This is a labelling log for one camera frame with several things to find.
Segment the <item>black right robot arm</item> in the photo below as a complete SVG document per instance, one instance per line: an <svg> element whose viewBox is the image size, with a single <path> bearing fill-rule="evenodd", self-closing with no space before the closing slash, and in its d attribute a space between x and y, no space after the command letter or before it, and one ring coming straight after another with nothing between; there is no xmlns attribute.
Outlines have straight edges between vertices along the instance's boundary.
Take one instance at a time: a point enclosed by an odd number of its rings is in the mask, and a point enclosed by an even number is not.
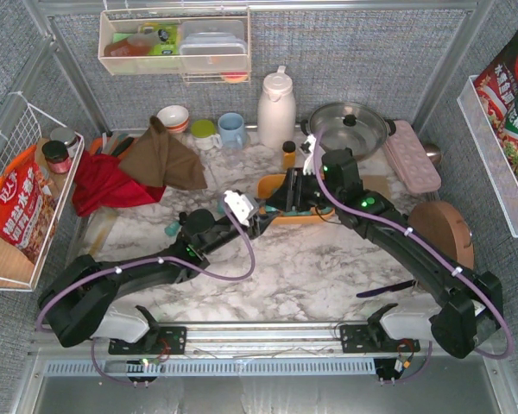
<svg viewBox="0 0 518 414"><path fill-rule="evenodd" d="M289 168L266 203L284 212L330 207L347 229L399 261L439 306L428 321L433 339L449 355L463 359L498 330L511 336L500 280L461 267L410 228L382 194L364 189L350 149L325 153L316 174Z"/></svg>

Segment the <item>orange plastic basket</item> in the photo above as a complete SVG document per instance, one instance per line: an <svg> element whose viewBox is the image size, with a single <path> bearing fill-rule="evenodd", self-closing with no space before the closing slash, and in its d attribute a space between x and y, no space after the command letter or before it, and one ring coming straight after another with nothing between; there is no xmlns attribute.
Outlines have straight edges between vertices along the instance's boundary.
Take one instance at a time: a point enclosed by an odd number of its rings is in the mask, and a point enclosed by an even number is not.
<svg viewBox="0 0 518 414"><path fill-rule="evenodd" d="M271 196L283 183L285 175L282 173L270 174L259 179L256 186L256 194L259 198L266 199ZM317 224L327 221L334 215L334 210L327 215L321 216L278 216L273 225L305 225Z"/></svg>

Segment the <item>brown cloth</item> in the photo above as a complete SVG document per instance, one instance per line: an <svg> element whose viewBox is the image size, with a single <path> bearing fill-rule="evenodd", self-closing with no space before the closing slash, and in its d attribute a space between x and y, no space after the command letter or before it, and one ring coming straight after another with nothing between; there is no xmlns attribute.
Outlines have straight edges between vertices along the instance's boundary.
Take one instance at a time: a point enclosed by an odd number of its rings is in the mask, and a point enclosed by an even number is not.
<svg viewBox="0 0 518 414"><path fill-rule="evenodd" d="M118 168L150 187L167 186L183 191L207 188L200 157L171 136L157 116L149 118L148 129L131 146Z"/></svg>

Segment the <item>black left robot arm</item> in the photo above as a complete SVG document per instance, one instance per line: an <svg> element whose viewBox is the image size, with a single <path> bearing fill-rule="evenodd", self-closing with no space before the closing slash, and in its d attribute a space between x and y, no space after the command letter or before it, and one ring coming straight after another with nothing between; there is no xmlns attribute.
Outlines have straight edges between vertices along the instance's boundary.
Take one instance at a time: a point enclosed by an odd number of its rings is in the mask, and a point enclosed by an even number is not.
<svg viewBox="0 0 518 414"><path fill-rule="evenodd" d="M232 216L215 219L206 209L181 213L175 242L162 251L134 260L96 261L89 254L74 259L39 297L36 328L47 323L65 348L90 339L118 298L158 285L177 285L204 274L207 255L238 237L249 242L278 217L256 213L248 226Z"/></svg>

